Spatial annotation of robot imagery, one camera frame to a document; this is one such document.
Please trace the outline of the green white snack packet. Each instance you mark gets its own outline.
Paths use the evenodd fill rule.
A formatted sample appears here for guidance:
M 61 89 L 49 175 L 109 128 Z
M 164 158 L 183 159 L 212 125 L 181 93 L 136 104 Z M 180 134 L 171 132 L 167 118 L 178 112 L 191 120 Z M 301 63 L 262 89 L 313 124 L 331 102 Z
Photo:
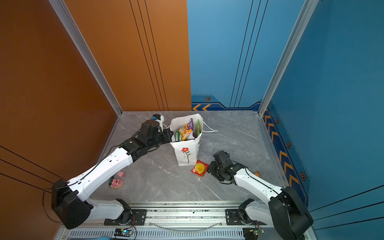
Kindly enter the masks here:
M 175 133 L 176 141 L 177 141 L 177 142 L 184 141 L 184 140 L 186 139 L 184 135 L 185 135 L 184 132 L 177 131 L 177 132 Z

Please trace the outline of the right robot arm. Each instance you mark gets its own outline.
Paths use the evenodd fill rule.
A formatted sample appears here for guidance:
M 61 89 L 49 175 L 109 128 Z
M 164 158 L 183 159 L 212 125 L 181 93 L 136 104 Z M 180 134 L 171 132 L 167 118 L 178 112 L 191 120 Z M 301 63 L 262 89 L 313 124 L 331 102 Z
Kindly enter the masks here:
M 234 162 L 225 151 L 218 151 L 208 166 L 208 173 L 221 183 L 246 189 L 262 203 L 247 199 L 238 206 L 236 224 L 254 225 L 259 222 L 275 228 L 284 240 L 298 240 L 314 220 L 295 189 L 275 186 L 251 173 L 248 167 Z

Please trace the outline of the purple snack packet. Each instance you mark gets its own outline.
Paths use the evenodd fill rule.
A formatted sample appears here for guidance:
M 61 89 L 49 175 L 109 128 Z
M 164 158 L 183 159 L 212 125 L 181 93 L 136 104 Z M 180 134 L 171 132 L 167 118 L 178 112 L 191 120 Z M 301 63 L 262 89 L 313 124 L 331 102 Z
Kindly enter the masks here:
M 189 121 L 189 123 L 187 124 L 187 129 L 188 129 L 188 131 L 189 131 L 190 133 L 193 133 L 193 131 L 194 131 L 194 122 L 193 122 L 193 119 L 191 119 L 191 120 Z

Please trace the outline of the red yellow snack packet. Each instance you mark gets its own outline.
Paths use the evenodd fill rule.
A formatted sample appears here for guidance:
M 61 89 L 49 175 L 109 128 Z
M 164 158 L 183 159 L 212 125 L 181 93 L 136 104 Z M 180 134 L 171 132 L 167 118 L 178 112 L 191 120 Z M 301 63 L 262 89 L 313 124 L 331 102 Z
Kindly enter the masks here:
M 197 160 L 197 163 L 194 166 L 194 168 L 191 170 L 191 172 L 200 177 L 203 177 L 206 174 L 208 167 L 209 167 L 209 164 L 206 164 L 200 160 Z

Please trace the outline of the white paper bag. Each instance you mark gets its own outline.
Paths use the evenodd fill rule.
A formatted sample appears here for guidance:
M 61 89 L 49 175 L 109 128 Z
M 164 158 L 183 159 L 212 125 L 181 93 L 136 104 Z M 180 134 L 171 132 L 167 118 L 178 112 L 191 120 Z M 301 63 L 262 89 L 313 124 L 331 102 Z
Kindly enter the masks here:
M 193 119 L 194 131 L 197 120 L 201 121 L 201 134 L 195 138 L 194 131 L 186 141 L 177 142 L 175 133 L 184 125 L 188 124 Z M 209 127 L 200 114 L 188 115 L 184 117 L 177 117 L 171 120 L 170 126 L 168 127 L 174 132 L 172 137 L 171 146 L 174 148 L 176 159 L 179 166 L 194 166 L 197 163 L 200 143 L 204 133 L 215 133 L 216 130 Z

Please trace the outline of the green snack bag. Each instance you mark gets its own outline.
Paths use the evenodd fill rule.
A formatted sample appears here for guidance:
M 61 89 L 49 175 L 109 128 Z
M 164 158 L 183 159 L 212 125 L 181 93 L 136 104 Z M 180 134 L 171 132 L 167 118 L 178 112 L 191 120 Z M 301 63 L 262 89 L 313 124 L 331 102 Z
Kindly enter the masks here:
M 197 120 L 195 125 L 194 137 L 197 138 L 201 134 L 201 121 Z

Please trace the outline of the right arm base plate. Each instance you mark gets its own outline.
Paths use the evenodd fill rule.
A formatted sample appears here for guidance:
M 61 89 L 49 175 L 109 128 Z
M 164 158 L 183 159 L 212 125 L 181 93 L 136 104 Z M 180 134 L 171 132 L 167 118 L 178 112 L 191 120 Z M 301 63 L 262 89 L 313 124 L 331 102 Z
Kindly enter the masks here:
M 227 226 L 237 226 L 237 225 L 243 225 L 243 226 L 265 226 L 263 222 L 252 221 L 252 220 L 243 220 L 241 215 L 239 214 L 239 209 L 225 209 L 225 219 Z

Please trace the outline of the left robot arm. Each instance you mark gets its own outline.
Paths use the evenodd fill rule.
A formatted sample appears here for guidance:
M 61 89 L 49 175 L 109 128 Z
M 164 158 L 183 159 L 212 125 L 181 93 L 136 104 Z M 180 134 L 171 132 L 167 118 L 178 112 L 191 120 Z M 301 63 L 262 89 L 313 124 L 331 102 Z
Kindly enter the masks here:
M 101 201 L 91 199 L 92 193 L 114 174 L 133 164 L 160 145 L 172 141 L 173 132 L 163 128 L 159 114 L 142 123 L 141 128 L 122 142 L 110 155 L 84 173 L 69 181 L 58 180 L 52 186 L 52 210 L 69 230 L 93 220 L 113 221 L 126 225 L 133 214 L 122 199 Z

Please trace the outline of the yellow orange snack packet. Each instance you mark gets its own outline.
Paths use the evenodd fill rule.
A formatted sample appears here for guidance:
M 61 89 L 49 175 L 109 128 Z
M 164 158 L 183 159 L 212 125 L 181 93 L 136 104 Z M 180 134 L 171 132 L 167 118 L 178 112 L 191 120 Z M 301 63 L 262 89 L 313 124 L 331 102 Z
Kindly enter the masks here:
M 180 132 L 184 132 L 184 136 L 185 136 L 185 141 L 191 136 L 191 134 L 192 133 L 190 133 L 189 131 L 188 131 L 188 129 L 187 129 L 187 124 L 186 125 L 184 125 L 183 127 L 181 127 L 178 131 L 180 131 Z

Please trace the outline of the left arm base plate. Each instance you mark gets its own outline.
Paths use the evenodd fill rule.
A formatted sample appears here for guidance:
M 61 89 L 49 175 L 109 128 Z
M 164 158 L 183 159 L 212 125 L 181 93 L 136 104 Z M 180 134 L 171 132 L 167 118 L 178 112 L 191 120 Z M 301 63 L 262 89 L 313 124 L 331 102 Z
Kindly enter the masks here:
M 144 226 L 147 218 L 147 210 L 124 210 L 116 220 L 105 219 L 105 226 Z

